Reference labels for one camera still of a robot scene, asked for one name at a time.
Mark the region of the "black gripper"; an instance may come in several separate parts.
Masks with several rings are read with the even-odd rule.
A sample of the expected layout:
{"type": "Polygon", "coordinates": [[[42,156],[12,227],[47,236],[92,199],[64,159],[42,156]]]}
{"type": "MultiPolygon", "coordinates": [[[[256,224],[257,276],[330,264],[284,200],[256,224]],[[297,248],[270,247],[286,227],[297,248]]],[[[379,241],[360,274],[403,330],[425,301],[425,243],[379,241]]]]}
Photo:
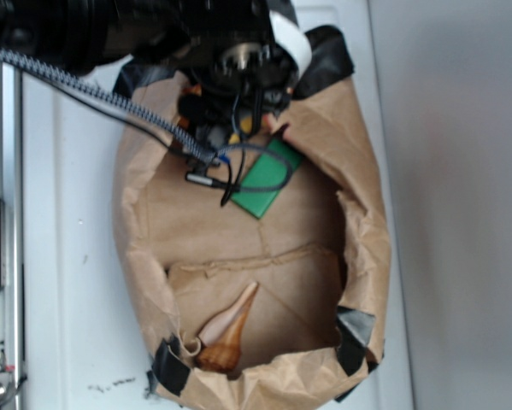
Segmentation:
{"type": "Polygon", "coordinates": [[[270,26],[184,26],[178,68],[190,86],[178,112],[201,145],[244,143],[262,129],[263,115],[285,108],[298,81],[298,57],[270,26]]]}

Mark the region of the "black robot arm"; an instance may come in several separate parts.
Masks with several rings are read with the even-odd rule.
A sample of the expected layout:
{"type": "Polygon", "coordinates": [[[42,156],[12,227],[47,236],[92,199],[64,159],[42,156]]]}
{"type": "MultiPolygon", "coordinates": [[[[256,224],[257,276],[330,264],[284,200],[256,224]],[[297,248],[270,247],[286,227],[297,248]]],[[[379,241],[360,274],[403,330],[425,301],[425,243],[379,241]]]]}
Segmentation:
{"type": "Polygon", "coordinates": [[[125,56],[192,71],[206,91],[260,114],[288,105],[311,50],[269,1],[0,1],[0,62],[115,106],[198,152],[185,131],[83,81],[125,56]]]}

